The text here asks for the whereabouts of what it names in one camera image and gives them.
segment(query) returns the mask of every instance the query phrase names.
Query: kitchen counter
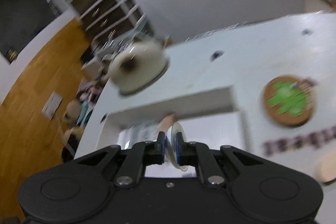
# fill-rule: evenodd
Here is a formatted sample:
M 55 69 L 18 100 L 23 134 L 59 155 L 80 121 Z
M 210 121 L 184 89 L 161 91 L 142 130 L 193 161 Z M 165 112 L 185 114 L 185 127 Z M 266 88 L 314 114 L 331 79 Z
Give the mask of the kitchen counter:
M 241 111 L 247 150 L 264 156 L 263 143 L 279 138 L 307 135 L 336 125 L 336 13 L 291 15 L 256 25 L 199 37 L 166 50 L 167 72 L 142 92 L 122 97 L 109 81 L 92 113 L 76 157 L 95 150 L 105 114 L 150 105 L 181 96 L 230 87 L 231 106 Z M 224 54 L 211 62 L 216 50 Z M 316 107 L 301 127 L 273 123 L 261 104 L 263 87 L 273 78 L 292 74 L 317 81 Z M 269 159 L 315 176 L 318 160 L 336 149 L 331 140 L 320 149 L 305 147 L 278 153 Z M 317 221 L 333 224 L 336 186 L 324 189 L 324 202 Z

